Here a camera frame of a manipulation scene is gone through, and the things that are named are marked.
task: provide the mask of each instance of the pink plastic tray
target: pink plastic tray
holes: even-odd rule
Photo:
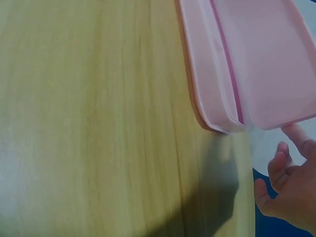
[[[180,0],[199,112],[215,130],[316,116],[316,48],[291,0]]]

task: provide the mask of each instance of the blue floor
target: blue floor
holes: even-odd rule
[[[266,181],[271,197],[277,193],[272,189],[269,178],[253,170],[254,179],[261,178]],[[256,205],[256,237],[313,237],[306,231],[298,229],[289,223],[277,218],[266,217],[261,214]]]

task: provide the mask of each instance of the pink plastic container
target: pink plastic container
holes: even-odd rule
[[[291,0],[180,0],[195,96],[232,133],[316,117],[316,48]]]

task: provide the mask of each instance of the hand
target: hand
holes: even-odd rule
[[[271,199],[262,179],[255,181],[255,198],[260,211],[283,219],[316,236],[316,141],[310,139],[296,124],[282,128],[307,160],[302,166],[293,164],[288,145],[279,143],[269,163],[271,185],[278,193]]]

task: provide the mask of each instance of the light wood tabletop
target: light wood tabletop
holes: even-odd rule
[[[190,81],[177,1],[0,0],[0,236],[253,237],[247,135]]]

